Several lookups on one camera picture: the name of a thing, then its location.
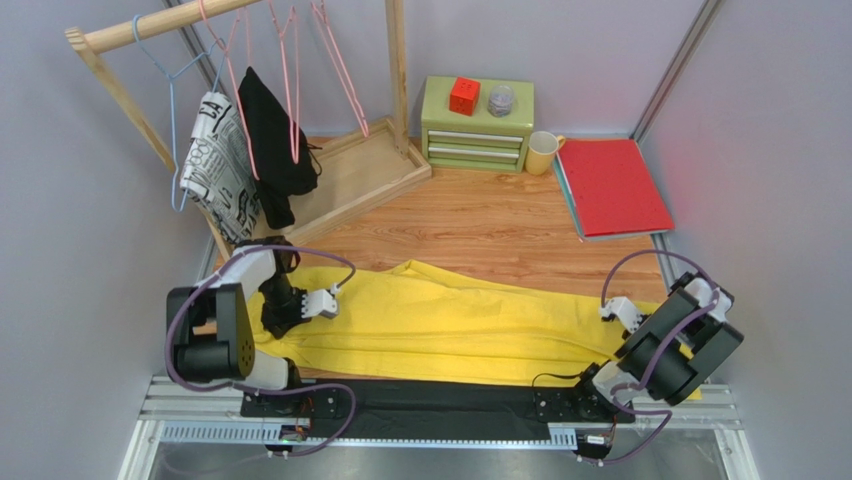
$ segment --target wooden floor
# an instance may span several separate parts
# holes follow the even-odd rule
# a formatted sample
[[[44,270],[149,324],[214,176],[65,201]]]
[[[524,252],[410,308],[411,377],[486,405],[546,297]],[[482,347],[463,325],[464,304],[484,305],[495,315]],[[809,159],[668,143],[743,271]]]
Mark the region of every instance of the wooden floor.
[[[651,241],[581,242],[552,173],[436,168],[432,180],[417,190],[306,246],[342,255],[367,270],[417,259],[483,280],[599,296],[613,264],[650,248]],[[333,264],[311,256],[302,262]],[[664,300],[654,256],[622,267],[610,295]]]

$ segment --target yellow cloth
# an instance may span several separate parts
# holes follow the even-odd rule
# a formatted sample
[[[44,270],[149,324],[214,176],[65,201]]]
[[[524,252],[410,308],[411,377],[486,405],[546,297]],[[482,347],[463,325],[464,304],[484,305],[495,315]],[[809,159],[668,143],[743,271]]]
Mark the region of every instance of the yellow cloth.
[[[290,280],[314,290],[346,272],[302,267]],[[263,298],[255,294],[248,307],[257,348],[333,372],[529,385],[542,372],[570,375],[603,364],[623,343],[621,325],[601,321],[597,298],[499,285],[413,260],[385,273],[359,271],[338,300],[337,318],[315,318],[275,340],[261,325]],[[646,313],[656,307],[637,306]]]

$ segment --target yellow mug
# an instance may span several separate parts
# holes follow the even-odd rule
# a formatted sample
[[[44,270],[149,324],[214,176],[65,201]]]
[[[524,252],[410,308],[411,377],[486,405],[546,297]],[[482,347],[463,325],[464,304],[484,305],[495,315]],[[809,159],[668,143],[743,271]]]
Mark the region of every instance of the yellow mug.
[[[565,145],[565,137],[550,132],[535,132],[530,135],[530,146],[524,162],[526,171],[533,175],[546,172],[553,163],[556,152]]]

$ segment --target red box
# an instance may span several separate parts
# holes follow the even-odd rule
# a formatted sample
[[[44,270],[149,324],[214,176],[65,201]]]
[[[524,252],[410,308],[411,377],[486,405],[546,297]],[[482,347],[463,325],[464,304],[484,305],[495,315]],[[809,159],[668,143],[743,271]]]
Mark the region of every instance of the red box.
[[[450,110],[462,115],[472,116],[479,101],[479,82],[459,77],[450,92]]]

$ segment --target drawer handle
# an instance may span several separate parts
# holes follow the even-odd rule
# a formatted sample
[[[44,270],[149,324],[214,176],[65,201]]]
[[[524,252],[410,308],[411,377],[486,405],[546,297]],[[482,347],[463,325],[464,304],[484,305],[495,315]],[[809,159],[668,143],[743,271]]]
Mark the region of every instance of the drawer handle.
[[[429,153],[453,153],[456,155],[470,155],[475,157],[513,158],[517,159],[517,153],[483,152],[481,150],[462,150],[460,148],[429,147]]]
[[[523,143],[523,137],[506,137],[502,135],[484,135],[481,133],[444,132],[441,130],[429,130],[429,135],[434,137],[464,138],[468,140],[491,140],[497,142]]]

